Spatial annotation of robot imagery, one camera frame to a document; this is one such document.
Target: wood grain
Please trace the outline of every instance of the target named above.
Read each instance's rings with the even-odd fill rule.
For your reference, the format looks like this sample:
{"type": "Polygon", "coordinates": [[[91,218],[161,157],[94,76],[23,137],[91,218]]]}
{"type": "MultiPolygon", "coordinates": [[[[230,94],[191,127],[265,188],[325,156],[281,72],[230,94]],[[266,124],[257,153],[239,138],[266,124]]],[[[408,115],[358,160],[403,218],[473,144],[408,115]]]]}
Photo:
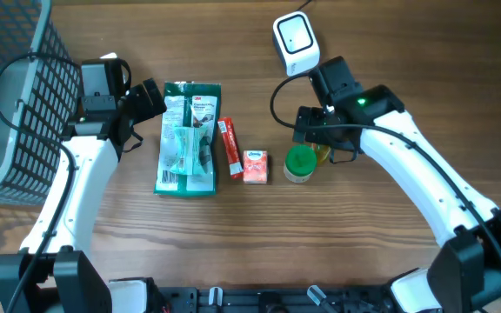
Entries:
{"type": "MultiPolygon", "coordinates": [[[[381,283],[438,253],[426,221],[366,156],[285,179],[291,132],[271,118],[284,70],[271,24],[295,2],[57,6],[52,19],[76,60],[115,51],[134,82],[222,84],[241,150],[268,150],[271,184],[229,178],[221,139],[217,195],[152,195],[160,118],[137,126],[97,218],[92,260],[105,279],[153,276],[161,286],[304,287],[381,283]]],[[[342,55],[363,86],[384,83],[424,135],[475,188],[501,206],[501,2],[317,1],[306,9],[323,60],[342,55]]],[[[317,105],[295,81],[277,98],[287,121],[317,105]]],[[[15,251],[40,208],[0,206],[0,252],[15,251]]],[[[501,300],[488,308],[501,311],[501,300]]]]}

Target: gray mesh basket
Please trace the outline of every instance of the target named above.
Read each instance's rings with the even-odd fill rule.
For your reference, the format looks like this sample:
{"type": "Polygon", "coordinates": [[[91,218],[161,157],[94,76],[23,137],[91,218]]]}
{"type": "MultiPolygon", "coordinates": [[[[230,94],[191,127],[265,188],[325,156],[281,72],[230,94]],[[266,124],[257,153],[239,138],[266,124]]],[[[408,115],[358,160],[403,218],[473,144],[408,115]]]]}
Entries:
{"type": "MultiPolygon", "coordinates": [[[[68,57],[50,20],[50,0],[0,0],[0,63],[30,51],[68,57]]],[[[80,73],[54,60],[11,65],[0,80],[0,106],[15,125],[57,138],[76,109],[80,73]]],[[[18,135],[0,121],[0,203],[40,204],[57,171],[59,149],[18,135]]]]}

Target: green lid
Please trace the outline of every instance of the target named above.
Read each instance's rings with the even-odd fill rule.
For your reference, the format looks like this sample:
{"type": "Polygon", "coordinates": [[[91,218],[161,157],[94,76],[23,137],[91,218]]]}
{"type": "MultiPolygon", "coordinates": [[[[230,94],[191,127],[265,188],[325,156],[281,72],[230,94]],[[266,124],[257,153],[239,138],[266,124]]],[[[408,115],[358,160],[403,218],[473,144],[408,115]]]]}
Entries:
{"type": "Polygon", "coordinates": [[[287,153],[285,166],[295,176],[307,176],[317,167],[317,155],[309,146],[295,146],[287,153]]]}

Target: white camera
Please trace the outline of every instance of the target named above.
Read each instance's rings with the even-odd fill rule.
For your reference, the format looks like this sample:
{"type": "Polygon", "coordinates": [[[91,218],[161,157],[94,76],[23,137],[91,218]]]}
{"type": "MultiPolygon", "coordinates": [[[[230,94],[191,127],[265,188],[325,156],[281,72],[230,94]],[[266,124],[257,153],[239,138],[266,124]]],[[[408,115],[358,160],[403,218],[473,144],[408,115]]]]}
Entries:
{"type": "Polygon", "coordinates": [[[284,15],[274,22],[273,40],[287,76],[317,66],[320,48],[309,18],[301,11],[284,15]]]}

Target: plastic package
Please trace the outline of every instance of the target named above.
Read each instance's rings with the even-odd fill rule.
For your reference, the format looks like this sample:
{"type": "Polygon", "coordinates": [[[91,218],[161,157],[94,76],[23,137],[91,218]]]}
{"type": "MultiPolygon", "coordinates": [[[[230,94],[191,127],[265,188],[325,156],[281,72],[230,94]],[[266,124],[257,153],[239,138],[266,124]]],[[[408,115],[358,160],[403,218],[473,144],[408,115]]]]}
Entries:
{"type": "Polygon", "coordinates": [[[200,143],[206,135],[205,127],[173,127],[177,144],[177,159],[170,172],[179,175],[205,174],[200,163],[200,143]]]}
{"type": "Polygon", "coordinates": [[[172,196],[209,196],[216,194],[216,171],[212,157],[217,115],[221,103],[221,85],[213,83],[166,83],[162,114],[162,135],[154,193],[172,196]],[[177,161],[175,129],[203,128],[198,160],[202,175],[179,175],[170,170],[177,161]]]}

